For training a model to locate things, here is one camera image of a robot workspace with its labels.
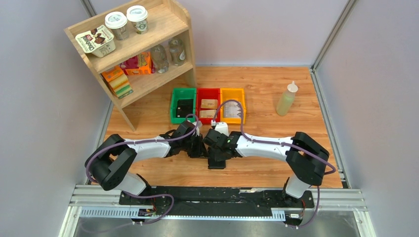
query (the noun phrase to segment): wooden shelf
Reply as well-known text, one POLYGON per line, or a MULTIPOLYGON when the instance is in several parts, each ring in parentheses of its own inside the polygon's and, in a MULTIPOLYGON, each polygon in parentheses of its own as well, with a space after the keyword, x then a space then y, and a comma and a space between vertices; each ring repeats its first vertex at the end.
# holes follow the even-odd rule
POLYGON ((86 66, 90 69, 97 82, 112 100, 132 130, 135 130, 134 123, 132 122, 135 118, 128 118, 123 111, 124 107, 179 76, 182 76, 190 86, 197 86, 191 16, 176 0, 132 0, 65 28, 64 31, 86 66), (126 10, 134 5, 141 5, 148 11, 147 33, 143 35, 137 34, 132 24, 128 22, 126 27, 129 30, 129 38, 123 41, 115 39, 116 49, 113 52, 103 58, 83 52, 82 47, 80 47, 75 39, 76 35, 104 25, 105 16, 110 12, 119 11, 125 14, 126 10), (185 46, 187 61, 182 66, 175 66, 169 63, 169 70, 163 74, 155 73, 152 75, 128 76, 134 92, 122 99, 118 99, 109 90, 107 82, 100 75, 102 72, 174 36, 180 37, 185 46))
POLYGON ((115 97, 117 103, 121 108, 124 108, 191 69, 193 69, 193 65, 188 61, 181 66, 176 66, 172 62, 169 62, 169 70, 165 73, 156 72, 150 75, 128 76, 128 81, 134 92, 122 99, 115 97))
MULTIPOLYGON (((105 57, 99 58, 91 53, 87 54, 94 69, 98 73, 102 73, 128 58, 188 30, 188 25, 163 4, 148 10, 147 21, 149 29, 143 35, 137 34, 134 27, 128 22, 126 28, 129 31, 129 38, 123 41, 114 39, 116 49, 105 57)), ((86 21, 84 24, 91 25, 90 29, 93 29, 104 22, 94 25, 93 22, 86 21)), ((72 34, 75 37, 79 33, 72 32, 72 34)))

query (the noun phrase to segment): squeeze bottle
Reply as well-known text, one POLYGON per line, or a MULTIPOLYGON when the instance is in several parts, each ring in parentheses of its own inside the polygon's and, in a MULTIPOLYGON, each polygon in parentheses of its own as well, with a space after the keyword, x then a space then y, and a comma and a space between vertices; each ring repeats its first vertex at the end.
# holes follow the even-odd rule
POLYGON ((282 93, 281 99, 279 100, 276 106, 276 112, 281 115, 285 116, 288 113, 291 105, 294 102, 295 93, 298 91, 298 87, 294 83, 294 81, 287 86, 287 90, 282 93))

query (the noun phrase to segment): shelf board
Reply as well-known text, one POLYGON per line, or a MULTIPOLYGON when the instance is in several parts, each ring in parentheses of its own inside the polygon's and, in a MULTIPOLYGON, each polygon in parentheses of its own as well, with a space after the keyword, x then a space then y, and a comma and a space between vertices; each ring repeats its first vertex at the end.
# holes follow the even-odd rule
MULTIPOLYGON (((129 30, 129 38, 123 41, 115 39, 116 49, 112 53, 103 58, 96 57, 91 53, 86 54, 98 73, 102 73, 128 58, 188 30, 188 25, 163 4, 150 8, 147 11, 149 28, 147 33, 144 35, 137 34, 132 24, 128 21, 126 26, 129 30)), ((84 24, 92 25, 93 23, 87 20, 84 24)), ((99 25, 92 25, 89 29, 93 29, 99 25)))
POLYGON ((134 92, 122 99, 116 100, 119 106, 124 108, 192 68, 193 65, 189 61, 186 61, 181 66, 176 66, 172 62, 169 62, 169 70, 165 73, 156 72, 150 75, 128 76, 128 81, 134 92))

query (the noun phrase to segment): clear plastic bottle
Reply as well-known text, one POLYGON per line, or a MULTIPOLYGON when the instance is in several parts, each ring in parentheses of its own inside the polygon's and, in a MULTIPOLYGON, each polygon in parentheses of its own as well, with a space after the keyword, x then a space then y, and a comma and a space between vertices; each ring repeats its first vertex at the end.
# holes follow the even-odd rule
POLYGON ((290 107, 294 102, 295 93, 297 91, 298 87, 294 81, 287 86, 287 90, 282 93, 281 99, 276 106, 276 112, 279 115, 285 116, 288 113, 288 110, 290 110, 290 107))
POLYGON ((173 37, 169 40, 169 51, 174 65, 180 66, 185 63, 185 48, 179 37, 173 37))
POLYGON ((158 44, 150 49, 151 51, 151 59, 154 63, 154 68, 156 68, 156 72, 158 73, 165 73, 169 70, 169 62, 168 57, 166 55, 165 48, 158 44))

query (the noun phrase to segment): white cup lid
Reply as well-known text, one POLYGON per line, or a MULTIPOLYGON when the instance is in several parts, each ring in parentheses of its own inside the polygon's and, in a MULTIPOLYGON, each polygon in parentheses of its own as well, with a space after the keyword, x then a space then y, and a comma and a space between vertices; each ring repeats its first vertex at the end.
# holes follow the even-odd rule
POLYGON ((127 22, 126 16, 119 11, 111 12, 105 17, 105 25, 110 29, 121 28, 126 25, 127 22))
POLYGON ((148 12, 143 6, 136 5, 126 10, 126 17, 132 22, 143 21, 147 16, 148 12))

